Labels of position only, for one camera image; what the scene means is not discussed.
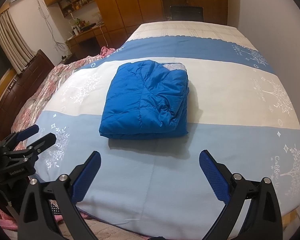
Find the power cord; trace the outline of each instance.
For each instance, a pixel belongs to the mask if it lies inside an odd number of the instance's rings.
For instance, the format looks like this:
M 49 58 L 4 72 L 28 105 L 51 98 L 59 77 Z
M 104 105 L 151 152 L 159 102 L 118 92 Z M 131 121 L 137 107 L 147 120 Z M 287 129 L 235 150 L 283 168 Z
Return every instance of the power cord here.
M 297 209 L 296 209 L 296 212 L 297 212 L 298 219 L 300 221 L 300 212 Z
M 53 39 L 53 41 L 55 42 L 55 49 L 56 49 L 56 50 L 61 50 L 62 52 L 67 52 L 67 53 L 69 53 L 69 48 L 66 46 L 66 44 L 63 43 L 63 42 L 58 42 L 58 41 L 56 41 L 56 39 L 55 39 L 55 37 L 54 37 L 52 26 L 51 26 L 51 24 L 50 24 L 49 21 L 48 21 L 48 17 L 50 16 L 50 11 L 49 11 L 48 7 L 46 6 L 46 10 L 48 11 L 48 15 L 45 15 L 45 14 L 44 14 L 44 11 L 43 11 L 43 9 L 42 9 L 42 7 L 41 7 L 41 4 L 40 4 L 39 0 L 37 0 L 37 3 L 38 3 L 38 10 L 39 10 L 39 12 L 40 12 L 40 15 L 41 15 L 41 17 L 45 20 L 45 23 L 46 23 L 46 25 L 47 25 L 47 27 L 48 27 L 50 33 L 51 33 L 52 39 Z
M 106 40 L 105 35 L 103 34 L 103 31 L 102 31 L 102 29 L 101 29 L 101 25 L 100 25 L 99 27 L 100 27 L 100 30 L 101 30 L 101 32 L 102 32 L 103 38 L 104 38 L 105 41 L 106 41 L 107 48 L 109 48 L 108 41 Z

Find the white wall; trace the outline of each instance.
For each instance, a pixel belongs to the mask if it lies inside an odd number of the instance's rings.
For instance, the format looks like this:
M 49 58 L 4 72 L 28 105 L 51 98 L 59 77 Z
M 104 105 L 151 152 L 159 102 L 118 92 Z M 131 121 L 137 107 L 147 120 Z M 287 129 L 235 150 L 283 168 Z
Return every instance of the white wall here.
M 48 11 L 45 10 L 45 4 L 42 0 L 39 0 L 39 2 L 45 15 L 48 15 Z M 56 47 L 49 28 L 45 20 L 41 17 L 38 7 L 37 0 L 16 0 L 10 4 L 9 11 L 29 47 L 35 52 L 41 49 L 51 62 L 57 65 L 62 60 L 61 56 L 67 55 L 68 52 Z M 51 25 L 55 40 L 65 42 L 65 39 L 60 34 L 51 16 L 48 17 L 48 22 Z
M 72 19 L 71 16 L 68 15 L 66 16 L 66 18 L 64 18 L 57 3 L 49 6 L 48 8 L 52 20 L 58 28 L 62 38 L 66 41 L 72 36 L 72 34 L 70 33 L 72 31 L 71 24 L 69 23 L 69 20 Z M 89 5 L 81 8 L 80 10 L 73 12 L 74 17 L 77 17 L 82 21 L 89 21 L 90 23 L 98 23 L 99 14 L 100 12 L 96 2 L 92 2 Z
M 53 31 L 53 36 L 56 41 L 64 43 L 71 35 L 71 24 L 69 20 L 71 16 L 63 17 L 59 5 L 53 4 L 49 6 L 48 12 L 45 8 L 43 0 L 39 0 L 45 15 L 49 15 L 48 22 Z M 37 51 L 41 49 L 54 65 L 61 61 L 61 56 L 68 55 L 68 47 L 59 49 L 52 39 L 52 35 L 41 17 L 37 0 L 17 0 L 10 4 L 10 14 L 16 23 L 22 37 L 28 43 L 29 47 Z M 73 13 L 74 17 L 90 23 L 99 22 L 99 9 L 96 3 L 91 3 L 84 8 Z
M 229 0 L 228 6 L 228 24 L 237 27 L 274 68 L 300 122 L 298 6 L 293 0 Z

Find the blue and white bedsheet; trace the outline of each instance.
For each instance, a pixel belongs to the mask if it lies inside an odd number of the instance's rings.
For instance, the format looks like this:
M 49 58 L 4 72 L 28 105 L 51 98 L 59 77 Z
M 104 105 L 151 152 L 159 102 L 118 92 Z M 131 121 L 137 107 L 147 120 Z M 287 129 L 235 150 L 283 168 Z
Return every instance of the blue and white bedsheet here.
M 186 66 L 189 134 L 145 141 L 100 136 L 106 94 L 117 68 L 147 59 Z M 141 25 L 115 53 L 73 74 L 36 124 L 39 135 L 28 143 L 49 132 L 57 136 L 55 146 L 39 155 L 39 176 L 54 180 L 99 151 L 101 168 L 78 207 L 131 231 L 202 239 L 224 206 L 200 169 L 204 149 L 246 179 L 270 177 L 282 215 L 300 204 L 296 113 L 272 68 L 233 27 L 196 22 Z

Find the folded blue jacket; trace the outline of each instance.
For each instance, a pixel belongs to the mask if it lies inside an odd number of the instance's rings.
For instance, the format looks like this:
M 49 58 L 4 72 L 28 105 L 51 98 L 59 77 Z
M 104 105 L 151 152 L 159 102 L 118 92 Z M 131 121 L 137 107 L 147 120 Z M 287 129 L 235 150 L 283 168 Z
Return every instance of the folded blue jacket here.
M 121 65 L 110 84 L 99 132 L 115 139 L 186 135 L 188 75 L 182 64 Z

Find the wooden wardrobe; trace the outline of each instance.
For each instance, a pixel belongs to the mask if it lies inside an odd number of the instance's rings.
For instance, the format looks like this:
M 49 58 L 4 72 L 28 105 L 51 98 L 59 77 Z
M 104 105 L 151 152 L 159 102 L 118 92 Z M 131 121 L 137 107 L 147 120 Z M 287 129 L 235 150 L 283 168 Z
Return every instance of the wooden wardrobe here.
M 114 48 L 143 23 L 164 20 L 162 0 L 96 0 Z

